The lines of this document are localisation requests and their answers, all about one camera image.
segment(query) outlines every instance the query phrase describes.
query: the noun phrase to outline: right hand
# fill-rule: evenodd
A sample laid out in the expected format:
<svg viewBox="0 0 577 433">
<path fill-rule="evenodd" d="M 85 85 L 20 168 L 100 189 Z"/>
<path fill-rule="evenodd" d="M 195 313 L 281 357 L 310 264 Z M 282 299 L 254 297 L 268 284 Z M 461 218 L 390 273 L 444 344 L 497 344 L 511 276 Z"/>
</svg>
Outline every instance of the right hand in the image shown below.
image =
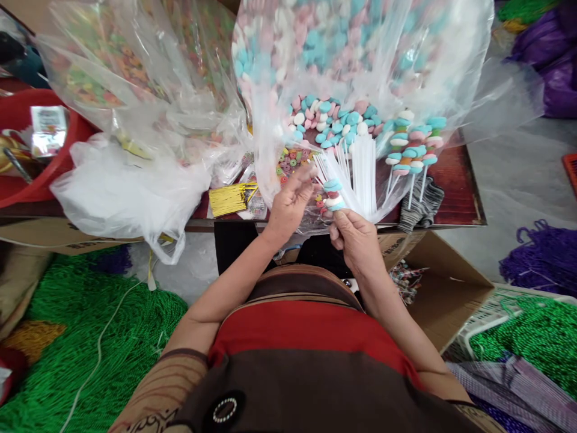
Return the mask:
<svg viewBox="0 0 577 433">
<path fill-rule="evenodd" d="M 383 270 L 385 263 L 374 224 L 350 209 L 337 210 L 334 218 L 329 228 L 331 243 L 343 250 L 344 261 L 355 278 Z"/>
</svg>

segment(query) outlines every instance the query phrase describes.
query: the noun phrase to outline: finger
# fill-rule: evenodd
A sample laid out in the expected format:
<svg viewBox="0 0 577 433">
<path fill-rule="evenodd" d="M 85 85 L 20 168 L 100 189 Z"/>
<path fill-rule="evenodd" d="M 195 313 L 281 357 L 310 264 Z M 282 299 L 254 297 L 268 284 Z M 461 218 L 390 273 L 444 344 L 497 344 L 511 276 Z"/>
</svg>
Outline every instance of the finger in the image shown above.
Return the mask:
<svg viewBox="0 0 577 433">
<path fill-rule="evenodd" d="M 362 216 L 351 209 L 341 209 L 349 221 L 353 224 L 353 227 L 362 233 L 368 233 L 373 229 L 373 224 L 365 220 Z"/>
<path fill-rule="evenodd" d="M 354 235 L 357 232 L 357 229 L 353 225 L 353 223 L 348 218 L 347 214 L 342 210 L 337 210 L 334 213 L 335 217 L 335 224 L 337 225 L 338 231 L 341 232 L 343 237 L 346 235 Z"/>
<path fill-rule="evenodd" d="M 312 164 L 301 164 L 292 176 L 288 179 L 286 186 L 282 189 L 285 194 L 294 194 L 303 185 L 311 180 L 311 173 L 314 166 Z"/>
<path fill-rule="evenodd" d="M 314 185 L 313 183 L 305 183 L 296 191 L 295 198 L 297 204 L 307 205 L 315 192 Z"/>
<path fill-rule="evenodd" d="M 338 251 L 342 251 L 344 249 L 344 240 L 341 237 L 338 237 L 334 241 L 331 241 L 331 244 Z"/>
<path fill-rule="evenodd" d="M 329 237 L 331 238 L 332 241 L 336 241 L 339 237 L 338 228 L 335 225 L 335 223 L 332 223 L 331 226 L 329 227 Z"/>
</svg>

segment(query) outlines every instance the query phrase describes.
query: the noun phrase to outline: black cloth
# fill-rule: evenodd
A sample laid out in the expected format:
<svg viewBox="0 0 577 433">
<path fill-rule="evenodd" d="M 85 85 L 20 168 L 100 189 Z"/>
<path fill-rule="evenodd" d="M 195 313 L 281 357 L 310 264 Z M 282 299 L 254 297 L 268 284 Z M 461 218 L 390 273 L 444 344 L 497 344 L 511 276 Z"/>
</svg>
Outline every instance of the black cloth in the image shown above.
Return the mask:
<svg viewBox="0 0 577 433">
<path fill-rule="evenodd" d="M 249 221 L 215 221 L 216 263 L 222 274 L 258 236 L 254 223 Z M 329 235 L 312 236 L 301 247 L 296 263 L 319 266 L 338 278 L 354 278 L 344 262 L 343 252 L 331 244 Z M 271 260 L 265 272 L 276 267 Z"/>
</svg>

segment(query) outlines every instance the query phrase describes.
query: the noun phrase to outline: green beads pile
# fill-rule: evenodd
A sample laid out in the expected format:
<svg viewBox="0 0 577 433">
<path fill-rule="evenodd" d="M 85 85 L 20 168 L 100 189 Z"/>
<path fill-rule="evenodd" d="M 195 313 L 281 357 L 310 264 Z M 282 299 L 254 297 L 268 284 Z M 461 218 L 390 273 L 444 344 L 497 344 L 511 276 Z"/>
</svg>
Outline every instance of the green beads pile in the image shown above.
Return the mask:
<svg viewBox="0 0 577 433">
<path fill-rule="evenodd" d="M 548 298 L 515 298 L 523 313 L 474 336 L 471 348 L 481 361 L 507 354 L 525 358 L 572 398 L 577 399 L 577 307 Z"/>
</svg>

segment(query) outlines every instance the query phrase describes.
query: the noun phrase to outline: left hand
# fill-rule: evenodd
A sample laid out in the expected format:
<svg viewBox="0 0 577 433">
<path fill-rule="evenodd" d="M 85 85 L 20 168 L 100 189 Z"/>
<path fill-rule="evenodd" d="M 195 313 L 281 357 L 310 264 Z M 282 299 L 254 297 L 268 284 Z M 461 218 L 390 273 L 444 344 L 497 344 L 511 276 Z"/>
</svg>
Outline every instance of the left hand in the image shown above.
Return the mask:
<svg viewBox="0 0 577 433">
<path fill-rule="evenodd" d="M 262 236 L 281 248 L 296 231 L 305 213 L 305 206 L 313 194 L 322 189 L 313 183 L 316 175 L 314 164 L 302 164 L 289 178 L 272 203 L 269 223 Z"/>
</svg>

